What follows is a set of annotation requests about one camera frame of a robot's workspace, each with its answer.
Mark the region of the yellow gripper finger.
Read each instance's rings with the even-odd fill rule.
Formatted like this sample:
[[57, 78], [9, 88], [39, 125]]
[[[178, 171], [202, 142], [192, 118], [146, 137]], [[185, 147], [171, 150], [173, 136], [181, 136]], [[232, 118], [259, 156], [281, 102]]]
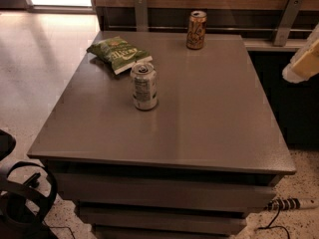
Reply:
[[306, 51], [292, 66], [292, 71], [302, 79], [310, 79], [319, 73], [319, 50]]

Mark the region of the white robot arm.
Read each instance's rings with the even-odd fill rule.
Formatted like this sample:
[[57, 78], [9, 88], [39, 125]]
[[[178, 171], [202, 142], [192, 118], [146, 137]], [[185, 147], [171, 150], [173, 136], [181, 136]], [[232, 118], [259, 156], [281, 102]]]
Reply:
[[306, 44], [291, 58], [282, 71], [285, 81], [293, 84], [308, 81], [319, 73], [319, 24], [307, 38]]

